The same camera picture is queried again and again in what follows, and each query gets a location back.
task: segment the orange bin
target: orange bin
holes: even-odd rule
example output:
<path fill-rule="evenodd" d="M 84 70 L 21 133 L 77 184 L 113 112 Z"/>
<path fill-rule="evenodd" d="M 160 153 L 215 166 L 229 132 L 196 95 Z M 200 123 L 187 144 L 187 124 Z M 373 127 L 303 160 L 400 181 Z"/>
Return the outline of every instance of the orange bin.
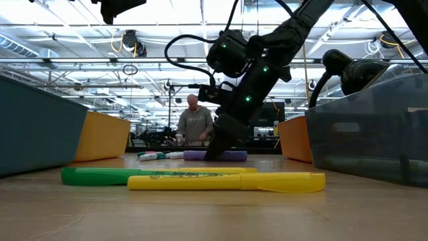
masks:
<path fill-rule="evenodd" d="M 125 154 L 131 122 L 88 112 L 74 161 L 93 161 Z"/>
<path fill-rule="evenodd" d="M 278 125 L 282 155 L 284 157 L 312 163 L 306 118 L 299 116 Z"/>

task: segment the desk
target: desk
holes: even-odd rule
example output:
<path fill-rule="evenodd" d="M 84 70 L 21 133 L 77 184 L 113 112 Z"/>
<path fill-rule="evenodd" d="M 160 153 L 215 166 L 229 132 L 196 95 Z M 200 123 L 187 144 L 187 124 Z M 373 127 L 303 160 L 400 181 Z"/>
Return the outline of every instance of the desk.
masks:
<path fill-rule="evenodd" d="M 323 171 L 281 155 L 245 163 L 136 154 L 81 167 L 257 167 Z M 426 240 L 428 190 L 325 171 L 325 191 L 128 191 L 61 184 L 60 168 L 0 179 L 0 240 Z"/>

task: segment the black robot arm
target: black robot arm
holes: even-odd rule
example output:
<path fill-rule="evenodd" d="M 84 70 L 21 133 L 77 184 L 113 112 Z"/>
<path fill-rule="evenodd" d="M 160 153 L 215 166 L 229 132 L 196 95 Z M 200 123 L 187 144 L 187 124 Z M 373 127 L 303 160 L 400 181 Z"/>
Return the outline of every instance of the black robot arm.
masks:
<path fill-rule="evenodd" d="M 207 62 L 217 72 L 219 67 L 225 74 L 233 72 L 238 74 L 244 72 L 246 68 L 247 71 L 242 81 L 230 93 L 217 89 L 209 95 L 223 93 L 227 98 L 223 98 L 223 102 L 217 102 L 221 104 L 216 111 L 219 118 L 213 125 L 214 137 L 205 156 L 206 160 L 215 159 L 236 142 L 247 138 L 251 116 L 262 106 L 278 78 L 285 81 L 291 79 L 288 64 L 304 44 L 312 27 L 333 1 L 306 1 L 274 32 L 252 37 L 246 46 L 236 33 L 227 32 L 213 44 L 207 56 Z M 267 48 L 267 54 L 261 57 L 265 48 Z M 233 59 L 233 63 L 221 65 L 221 63 L 228 63 L 230 59 Z M 234 66 L 235 69 L 230 67 L 226 69 L 226 66 Z M 200 99 L 202 97 L 201 100 L 210 101 L 206 95 L 209 93 L 208 88 L 202 87 L 202 89 L 203 91 L 199 92 Z"/>

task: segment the ceiling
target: ceiling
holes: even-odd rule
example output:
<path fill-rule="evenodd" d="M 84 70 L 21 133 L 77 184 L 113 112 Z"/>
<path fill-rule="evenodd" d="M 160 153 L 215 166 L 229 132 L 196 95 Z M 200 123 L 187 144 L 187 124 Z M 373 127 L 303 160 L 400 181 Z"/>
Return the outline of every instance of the ceiling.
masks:
<path fill-rule="evenodd" d="M 293 10 L 298 7 L 296 0 L 285 2 Z M 385 29 L 370 11 L 355 2 L 358 1 L 337 0 L 320 18 L 305 43 L 308 59 L 319 59 L 325 51 L 332 48 L 355 59 L 401 58 L 396 48 L 387 50 L 378 48 L 379 41 L 371 43 L 374 37 L 379 38 Z M 418 58 L 426 57 L 417 41 L 413 41 L 415 37 L 397 10 L 382 1 L 373 1 L 373 3 L 403 42 L 409 42 L 407 47 Z M 208 39 L 217 38 L 218 33 L 225 27 L 232 4 L 233 0 L 148 0 L 146 4 L 118 15 L 114 19 L 114 25 L 106 25 L 100 15 L 100 4 L 92 4 L 90 0 L 49 0 L 40 4 L 30 3 L 27 0 L 2 0 L 0 34 L 13 38 L 29 49 L 51 50 L 60 58 L 115 58 L 116 56 L 131 58 L 131 52 L 127 52 L 124 48 L 115 52 L 112 44 L 116 50 L 119 49 L 121 35 L 125 30 L 135 29 L 139 40 L 146 46 L 147 58 L 159 60 L 153 60 L 151 63 L 134 63 L 138 73 L 133 76 L 127 76 L 122 71 L 126 63 L 61 63 L 56 64 L 55 69 L 41 67 L 34 63 L 3 63 L 1 66 L 12 68 L 4 69 L 3 74 L 11 76 L 14 72 L 14 77 L 19 76 L 32 85 L 52 86 L 45 89 L 91 106 L 93 109 L 131 118 L 135 123 L 143 118 L 164 125 L 167 123 L 169 104 L 168 93 L 164 88 L 165 82 L 169 80 L 172 84 L 206 84 L 208 81 L 207 76 L 200 72 L 183 70 L 166 63 L 165 45 L 181 34 L 193 34 Z M 271 32 L 287 18 L 289 18 L 288 14 L 273 0 L 241 0 L 235 11 L 231 29 L 241 29 L 245 37 L 263 35 Z M 186 39 L 173 45 L 169 50 L 169 56 L 198 58 L 192 65 L 207 68 L 204 57 L 209 47 L 209 44 Z M 23 56 L 0 48 L 0 57 L 22 58 Z M 301 50 L 296 55 L 296 59 L 303 57 Z M 301 107 L 305 104 L 306 77 L 308 81 L 317 80 L 324 69 L 321 64 L 311 62 L 308 62 L 306 71 L 302 62 L 292 64 L 291 67 L 293 79 L 287 83 L 279 80 L 270 96 L 282 97 L 276 101 L 283 101 L 286 96 L 289 98 L 295 96 L 290 107 Z M 219 83 L 224 80 L 233 84 L 239 82 L 222 74 L 216 74 L 215 78 Z M 66 88 L 79 83 L 97 87 L 81 90 Z M 330 91 L 337 90 L 338 84 L 339 79 L 331 79 L 323 96 L 329 96 Z M 128 85 L 135 85 L 135 88 L 125 87 Z M 175 100 L 172 101 L 174 113 L 171 115 L 171 122 L 173 124 L 177 123 L 178 116 L 186 108 L 185 97 L 188 94 L 197 94 L 196 89 L 182 88 L 177 92 L 178 89 L 175 88 L 175 98 L 184 99 L 180 104 Z M 113 98 L 94 97 L 103 95 L 113 96 Z M 74 96 L 92 97 L 82 100 Z M 133 98 L 114 98 L 114 96 L 133 96 Z M 214 104 L 202 104 L 212 110 L 216 109 Z"/>

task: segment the man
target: man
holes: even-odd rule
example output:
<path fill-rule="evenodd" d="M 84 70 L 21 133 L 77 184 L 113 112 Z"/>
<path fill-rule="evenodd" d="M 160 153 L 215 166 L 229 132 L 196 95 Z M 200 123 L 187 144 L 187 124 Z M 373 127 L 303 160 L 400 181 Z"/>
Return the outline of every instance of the man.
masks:
<path fill-rule="evenodd" d="M 213 128 L 211 111 L 198 105 L 198 98 L 194 94 L 187 97 L 189 108 L 180 116 L 177 134 L 184 135 L 187 145 L 201 146 L 208 139 Z"/>

